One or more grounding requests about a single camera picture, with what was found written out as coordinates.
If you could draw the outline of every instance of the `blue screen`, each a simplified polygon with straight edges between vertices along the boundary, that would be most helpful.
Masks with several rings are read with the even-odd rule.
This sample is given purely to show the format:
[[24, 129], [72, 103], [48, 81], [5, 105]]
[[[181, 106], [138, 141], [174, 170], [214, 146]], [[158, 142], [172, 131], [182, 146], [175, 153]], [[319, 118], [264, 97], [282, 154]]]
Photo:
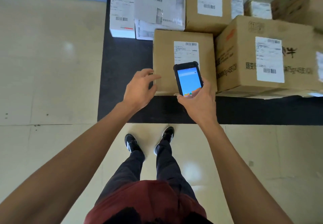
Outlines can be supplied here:
[[183, 96], [187, 98], [195, 97], [201, 89], [200, 78], [196, 68], [178, 70], [177, 73], [180, 79]]

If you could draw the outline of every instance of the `person's right arm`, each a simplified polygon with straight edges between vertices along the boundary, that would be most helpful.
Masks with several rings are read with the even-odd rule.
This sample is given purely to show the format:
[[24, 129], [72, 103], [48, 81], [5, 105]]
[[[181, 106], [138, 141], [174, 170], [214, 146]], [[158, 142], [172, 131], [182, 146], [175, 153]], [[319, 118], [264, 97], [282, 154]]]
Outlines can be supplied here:
[[292, 224], [239, 156], [217, 122], [216, 102], [211, 94], [211, 85], [205, 79], [203, 82], [204, 86], [195, 98], [186, 99], [179, 95], [177, 99], [200, 126], [209, 142], [234, 223]]

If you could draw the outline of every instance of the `red shirt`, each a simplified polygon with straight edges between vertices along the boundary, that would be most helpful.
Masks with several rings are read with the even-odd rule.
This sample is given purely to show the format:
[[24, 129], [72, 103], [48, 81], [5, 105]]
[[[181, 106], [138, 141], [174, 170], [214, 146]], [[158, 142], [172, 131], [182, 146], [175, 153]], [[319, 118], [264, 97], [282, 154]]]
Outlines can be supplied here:
[[143, 223], [161, 218], [180, 224], [191, 212], [206, 218], [204, 208], [188, 195], [176, 194], [167, 182], [146, 180], [129, 183], [104, 198], [87, 214], [84, 224], [102, 224], [126, 207], [134, 207]]

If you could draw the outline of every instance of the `hand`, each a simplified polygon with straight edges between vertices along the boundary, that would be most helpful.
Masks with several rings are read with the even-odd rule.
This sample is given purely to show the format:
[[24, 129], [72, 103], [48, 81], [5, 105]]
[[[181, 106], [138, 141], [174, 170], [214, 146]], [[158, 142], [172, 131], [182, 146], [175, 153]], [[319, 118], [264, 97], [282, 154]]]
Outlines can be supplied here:
[[135, 112], [147, 106], [157, 91], [157, 85], [153, 85], [148, 89], [150, 82], [161, 78], [160, 75], [151, 74], [153, 72], [154, 70], [150, 68], [137, 71], [127, 85], [123, 102], [133, 108]]
[[177, 100], [199, 126], [217, 124], [215, 94], [212, 94], [211, 84], [204, 78], [202, 80], [203, 87], [194, 98], [178, 95]]

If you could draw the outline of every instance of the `black table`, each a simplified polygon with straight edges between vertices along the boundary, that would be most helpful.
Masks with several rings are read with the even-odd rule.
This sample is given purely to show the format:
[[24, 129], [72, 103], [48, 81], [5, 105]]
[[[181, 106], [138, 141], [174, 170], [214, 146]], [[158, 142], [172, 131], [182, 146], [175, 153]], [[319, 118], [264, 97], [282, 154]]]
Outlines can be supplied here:
[[[113, 38], [109, 31], [107, 2], [98, 120], [121, 102], [126, 85], [136, 71], [152, 68], [152, 41]], [[323, 99], [300, 96], [261, 100], [217, 97], [220, 124], [323, 125]], [[194, 123], [174, 96], [155, 96], [129, 122]]]

